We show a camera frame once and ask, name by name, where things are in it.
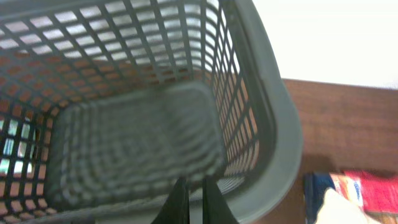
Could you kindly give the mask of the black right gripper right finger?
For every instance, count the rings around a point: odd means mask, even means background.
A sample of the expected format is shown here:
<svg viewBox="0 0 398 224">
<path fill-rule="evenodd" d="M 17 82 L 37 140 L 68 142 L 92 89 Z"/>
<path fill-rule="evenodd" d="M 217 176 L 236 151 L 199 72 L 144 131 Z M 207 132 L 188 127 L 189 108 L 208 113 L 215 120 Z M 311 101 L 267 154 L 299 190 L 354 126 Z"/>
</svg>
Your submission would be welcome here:
<svg viewBox="0 0 398 224">
<path fill-rule="evenodd" d="M 238 224 L 216 182 L 203 179 L 203 224 Z"/>
</svg>

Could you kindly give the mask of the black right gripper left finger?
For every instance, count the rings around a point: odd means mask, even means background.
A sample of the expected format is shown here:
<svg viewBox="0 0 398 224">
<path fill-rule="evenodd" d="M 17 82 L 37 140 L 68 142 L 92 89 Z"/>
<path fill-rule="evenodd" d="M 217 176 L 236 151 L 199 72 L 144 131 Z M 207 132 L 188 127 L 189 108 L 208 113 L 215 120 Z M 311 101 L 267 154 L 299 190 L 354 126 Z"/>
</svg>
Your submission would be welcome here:
<svg viewBox="0 0 398 224">
<path fill-rule="evenodd" d="M 189 194 L 186 178 L 179 178 L 151 224 L 189 224 Z"/>
</svg>

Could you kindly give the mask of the Kleenex tissue multipack box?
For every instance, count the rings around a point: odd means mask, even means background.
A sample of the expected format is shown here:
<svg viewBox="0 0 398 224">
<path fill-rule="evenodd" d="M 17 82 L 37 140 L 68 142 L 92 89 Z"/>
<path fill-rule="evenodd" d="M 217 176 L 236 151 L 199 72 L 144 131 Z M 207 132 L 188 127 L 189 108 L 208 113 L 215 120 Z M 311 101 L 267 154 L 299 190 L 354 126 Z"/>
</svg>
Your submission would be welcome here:
<svg viewBox="0 0 398 224">
<path fill-rule="evenodd" d="M 361 181 L 357 177 L 335 173 L 312 172 L 305 174 L 303 177 L 303 192 L 306 223 L 315 223 L 328 189 L 335 190 L 338 195 L 363 210 L 364 202 L 361 187 Z"/>
</svg>

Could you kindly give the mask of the orange pasta packet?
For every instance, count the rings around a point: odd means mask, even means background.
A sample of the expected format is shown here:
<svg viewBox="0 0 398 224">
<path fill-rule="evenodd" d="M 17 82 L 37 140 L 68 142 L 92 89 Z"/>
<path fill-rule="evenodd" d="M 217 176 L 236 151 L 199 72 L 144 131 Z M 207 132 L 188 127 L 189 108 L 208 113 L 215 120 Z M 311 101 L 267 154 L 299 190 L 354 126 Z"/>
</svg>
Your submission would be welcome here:
<svg viewBox="0 0 398 224">
<path fill-rule="evenodd" d="M 364 211 L 380 223 L 397 224 L 397 173 L 386 170 L 344 170 L 359 178 Z"/>
</svg>

